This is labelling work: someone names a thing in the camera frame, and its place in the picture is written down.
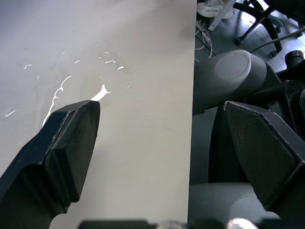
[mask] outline white cable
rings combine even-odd
[[[201,22],[202,22],[202,20],[196,21],[196,27],[199,30],[198,32],[196,32],[196,34],[201,32],[202,39],[203,39],[203,46],[198,49],[195,49],[195,50],[203,49],[205,47],[205,42],[207,42],[209,44],[209,46],[211,47],[210,56],[208,58],[211,58],[211,56],[213,54],[212,41],[211,41],[208,31],[204,28],[204,23],[203,23],[203,25],[201,25]]]

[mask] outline gray floor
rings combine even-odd
[[[279,37],[290,34],[298,29],[298,24],[292,19],[288,19],[281,13],[274,12],[274,16],[280,18],[284,26],[281,28],[282,32]],[[268,32],[260,25],[252,32],[245,41],[237,46],[234,40],[243,33],[245,33],[253,24],[254,18],[244,12],[234,9],[233,17],[228,20],[222,20],[221,24],[215,28],[214,32],[209,33],[214,54],[221,54],[230,50],[244,49],[250,51],[257,46],[270,41]],[[202,37],[198,34],[199,39],[195,40],[195,47],[201,47]],[[254,54],[269,63],[275,72],[284,70],[286,68],[285,55],[293,50],[305,51],[305,35],[300,38],[290,38],[281,42],[283,50],[274,58],[270,58],[268,54],[275,50],[273,44],[269,44]],[[209,56],[208,49],[195,50],[195,59],[204,61]],[[211,132],[214,123],[216,108],[207,110],[205,114],[193,116],[192,127],[192,148],[191,148],[191,172],[190,184],[206,183],[208,178],[208,160],[209,160],[209,147],[211,140]]]

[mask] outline white shoe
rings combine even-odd
[[[216,17],[223,9],[225,3],[222,0],[209,0],[197,4],[197,12],[206,18]],[[233,16],[233,8],[231,8],[224,16],[224,19],[229,19]]]

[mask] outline black office chair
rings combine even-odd
[[[278,38],[278,32],[280,32],[278,26],[274,27],[274,19],[270,18],[270,14],[277,10],[280,13],[286,15],[288,18],[292,18],[299,24],[305,24],[305,1],[304,0],[264,0],[269,8],[264,10],[261,4],[257,0],[245,0],[243,4],[235,3],[234,8],[246,12],[255,17],[255,23],[248,29],[248,31],[236,39],[235,44],[241,44],[244,39],[252,32],[258,24],[262,24],[268,31],[270,37],[274,40]],[[280,42],[274,43],[276,51],[272,51],[269,56],[275,57],[281,50],[282,45]]]

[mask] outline cable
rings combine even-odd
[[[209,33],[207,32],[207,30],[204,28],[204,23],[203,25],[201,25],[201,22],[202,20],[199,20],[199,21],[196,21],[196,27],[199,31],[196,32],[199,33],[201,32],[202,34],[202,39],[203,39],[203,46],[198,48],[198,49],[195,49],[195,50],[200,50],[200,49],[203,49],[205,47],[205,42],[207,42],[209,44],[209,46],[211,47],[210,48],[210,55],[208,58],[211,58],[212,54],[213,54],[213,47],[212,47],[212,41],[211,41],[211,38],[210,38],[210,35]]]
[[[293,37],[293,36],[295,36],[295,35],[297,35],[297,34],[299,34],[299,33],[302,33],[302,32],[304,32],[304,31],[305,31],[305,27],[304,27],[304,28],[301,28],[301,29],[299,29],[299,30],[297,30],[297,31],[295,31],[295,32],[293,32],[293,33],[291,33],[291,34],[289,34],[289,35],[286,35],[286,36],[284,36],[284,37],[279,37],[279,38],[276,38],[276,39],[274,39],[274,40],[272,40],[272,41],[266,42],[265,44],[262,44],[262,45],[258,46],[257,48],[253,49],[250,53],[253,53],[253,52],[255,52],[256,50],[258,50],[258,49],[260,49],[260,48],[262,48],[262,47],[264,47],[264,46],[266,46],[266,45],[269,45],[269,44],[272,44],[272,43],[275,43],[275,42],[279,42],[279,41],[285,40],[285,39],[287,39],[287,38]]]

